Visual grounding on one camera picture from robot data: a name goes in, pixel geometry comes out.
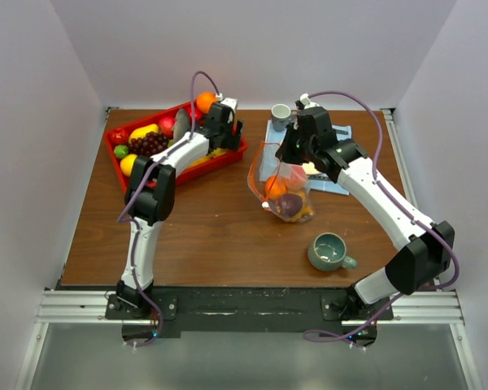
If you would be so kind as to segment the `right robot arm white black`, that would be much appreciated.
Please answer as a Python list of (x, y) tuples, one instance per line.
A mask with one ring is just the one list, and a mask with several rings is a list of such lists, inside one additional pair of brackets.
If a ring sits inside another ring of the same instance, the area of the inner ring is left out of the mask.
[(347, 289), (351, 317), (365, 319), (378, 301), (396, 293), (411, 295), (451, 265), (454, 228), (446, 221), (435, 223), (410, 204), (355, 141), (340, 141), (323, 107), (298, 112), (276, 156), (289, 164), (313, 163), (356, 198), (397, 250), (384, 267)]

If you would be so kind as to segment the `peach toy fruit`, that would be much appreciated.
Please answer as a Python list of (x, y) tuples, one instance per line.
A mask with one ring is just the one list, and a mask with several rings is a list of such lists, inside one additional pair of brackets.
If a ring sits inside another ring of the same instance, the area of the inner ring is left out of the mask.
[(307, 183), (307, 175), (301, 166), (290, 168), (289, 175), (285, 178), (285, 186), (292, 191), (301, 190)]

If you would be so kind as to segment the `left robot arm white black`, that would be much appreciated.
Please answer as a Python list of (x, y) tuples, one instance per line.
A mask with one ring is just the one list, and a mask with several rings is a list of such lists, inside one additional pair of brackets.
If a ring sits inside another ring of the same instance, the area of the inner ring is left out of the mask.
[(239, 148), (242, 121), (235, 119), (236, 113), (237, 100), (225, 97), (211, 104), (201, 124), (187, 123), (184, 134), (165, 151), (136, 158), (119, 217), (130, 223), (130, 242), (115, 290), (117, 301), (135, 319), (158, 309), (150, 298), (153, 261), (159, 232), (174, 207), (176, 178), (216, 149)]

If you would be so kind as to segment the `clear zip top bag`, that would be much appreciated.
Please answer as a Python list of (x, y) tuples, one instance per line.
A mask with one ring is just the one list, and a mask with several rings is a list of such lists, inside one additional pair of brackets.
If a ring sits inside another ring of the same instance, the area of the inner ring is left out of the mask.
[(276, 142), (263, 141), (252, 159), (247, 184), (262, 208), (286, 223), (303, 223), (315, 215), (310, 183), (302, 166), (281, 162)]

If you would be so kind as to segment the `orange tangerine toy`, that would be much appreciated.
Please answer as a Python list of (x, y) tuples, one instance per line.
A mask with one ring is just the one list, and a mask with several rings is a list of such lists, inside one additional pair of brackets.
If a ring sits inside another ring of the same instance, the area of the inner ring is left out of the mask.
[(265, 192), (267, 199), (276, 200), (287, 193), (288, 188), (285, 186), (285, 178), (281, 175), (269, 177), (265, 183)]

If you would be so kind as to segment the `orange pretzel snack toy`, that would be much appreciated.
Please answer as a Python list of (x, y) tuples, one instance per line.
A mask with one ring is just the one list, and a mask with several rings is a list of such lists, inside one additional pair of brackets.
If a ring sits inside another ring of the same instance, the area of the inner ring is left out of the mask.
[(301, 223), (307, 219), (310, 219), (313, 216), (313, 214), (314, 212), (312, 207), (306, 201), (303, 200), (303, 208), (299, 212), (299, 214), (292, 219), (287, 219), (287, 221), (291, 223)]

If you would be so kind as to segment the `dark red plum toy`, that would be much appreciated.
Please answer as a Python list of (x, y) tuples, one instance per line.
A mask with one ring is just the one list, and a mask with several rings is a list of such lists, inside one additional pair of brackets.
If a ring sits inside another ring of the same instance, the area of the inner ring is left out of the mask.
[(303, 199), (294, 193), (285, 193), (276, 200), (278, 214), (286, 219), (292, 219), (303, 208)]

